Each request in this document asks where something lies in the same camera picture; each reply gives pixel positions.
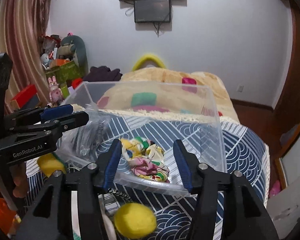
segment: clear plastic container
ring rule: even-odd
[[[105,141],[96,149],[95,158],[106,154],[114,138],[151,137],[149,139],[165,150],[164,164],[170,169],[170,183],[137,177],[123,157],[115,183],[167,195],[188,195],[173,156],[175,139],[181,139],[200,162],[226,172],[218,111],[207,86],[150,81],[83,82],[63,104],[77,104],[111,117]],[[60,153],[60,157],[77,168],[89,163],[67,152]]]

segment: beige blanket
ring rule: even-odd
[[[219,114],[239,122],[223,82],[211,73],[194,72],[188,74],[150,67],[124,74],[121,82],[156,81],[182,84],[183,78],[191,78],[195,80],[197,85],[208,86],[212,90]],[[143,92],[145,92],[144,97],[140,98],[135,95],[138,93],[141,95]],[[122,83],[109,89],[98,102],[98,105],[103,109],[126,110],[131,109],[135,104],[151,105],[151,102],[155,100],[154,105],[156,107],[168,109],[170,112],[211,115],[214,106],[207,99],[210,97],[209,93],[210,91],[204,87],[195,89],[186,86],[166,86],[160,83],[153,83],[151,86],[144,86],[140,83]]]

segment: dark purple cloth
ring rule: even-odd
[[[100,82],[100,81],[119,81],[122,74],[120,69],[110,70],[107,66],[91,67],[90,73],[83,78],[83,81]]]

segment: yellow arch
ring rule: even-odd
[[[153,61],[154,63],[157,64],[157,66],[159,68],[166,68],[164,63],[157,56],[155,56],[153,54],[145,54],[135,63],[135,65],[132,68],[132,71],[136,71],[136,70],[140,69],[141,66],[143,65],[143,63],[146,62],[147,60]]]

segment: striped curtain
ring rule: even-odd
[[[12,113],[10,99],[29,84],[37,88],[40,101],[49,98],[48,83],[40,61],[38,38],[45,34],[50,0],[0,0],[0,53],[13,61],[5,113]]]

